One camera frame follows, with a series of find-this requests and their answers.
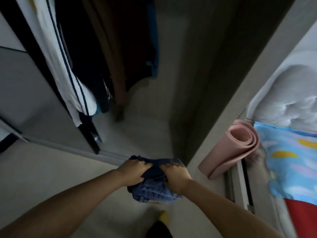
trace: brown garment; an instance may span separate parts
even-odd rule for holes
[[[125,68],[113,14],[107,0],[82,0],[90,22],[100,42],[113,82],[115,102],[124,105],[127,101]]]
[[[120,40],[127,78],[135,78],[155,53],[149,37],[146,1],[108,0],[108,3]]]

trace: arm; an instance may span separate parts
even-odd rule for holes
[[[224,238],[282,238],[252,213],[192,180],[184,166],[172,163],[161,169],[167,176],[165,185],[195,203]]]
[[[67,189],[26,212],[0,230],[0,237],[69,237],[93,209],[122,186],[143,181],[141,175],[152,164],[127,160],[85,183]]]

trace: hand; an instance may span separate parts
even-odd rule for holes
[[[145,164],[145,161],[126,160],[116,171],[122,179],[122,186],[136,185],[144,180],[141,176],[151,168],[153,164]]]
[[[165,186],[169,188],[170,191],[183,195],[188,181],[192,180],[186,167],[182,164],[171,162],[170,164],[161,165],[160,168],[168,180],[168,182],[165,182]]]

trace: blue bedsheet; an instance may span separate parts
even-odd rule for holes
[[[317,133],[255,122],[272,195],[317,205]]]

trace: forearm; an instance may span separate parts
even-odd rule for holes
[[[69,237],[92,210],[122,186],[116,170],[61,192],[0,231],[0,237]]]
[[[255,215],[213,193],[196,181],[188,181],[184,196],[204,212],[224,238],[281,238]]]

